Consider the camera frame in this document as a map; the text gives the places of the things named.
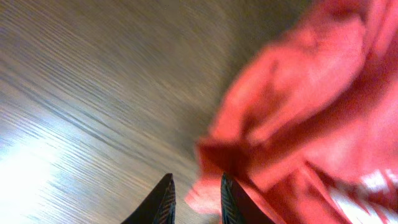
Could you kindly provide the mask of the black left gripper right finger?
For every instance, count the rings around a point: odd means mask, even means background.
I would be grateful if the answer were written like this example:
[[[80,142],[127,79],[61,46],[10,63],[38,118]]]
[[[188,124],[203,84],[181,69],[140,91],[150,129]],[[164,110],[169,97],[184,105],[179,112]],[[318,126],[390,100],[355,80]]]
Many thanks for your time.
[[[274,224],[227,173],[221,178],[221,221],[222,224]]]

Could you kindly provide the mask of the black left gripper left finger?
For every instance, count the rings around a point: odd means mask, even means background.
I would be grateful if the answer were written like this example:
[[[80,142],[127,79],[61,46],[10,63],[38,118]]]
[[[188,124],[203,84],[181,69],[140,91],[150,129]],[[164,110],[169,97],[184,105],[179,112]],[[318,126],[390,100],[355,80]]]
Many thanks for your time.
[[[174,224],[175,211],[175,184],[168,173],[121,224]]]

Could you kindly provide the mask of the orange soccer t-shirt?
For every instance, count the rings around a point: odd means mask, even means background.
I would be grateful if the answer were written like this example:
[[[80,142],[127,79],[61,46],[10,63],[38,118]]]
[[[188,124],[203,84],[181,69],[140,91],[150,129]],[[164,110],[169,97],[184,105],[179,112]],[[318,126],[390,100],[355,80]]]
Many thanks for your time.
[[[233,176],[276,223],[397,222],[397,2],[315,1],[265,46],[196,145],[186,197]]]

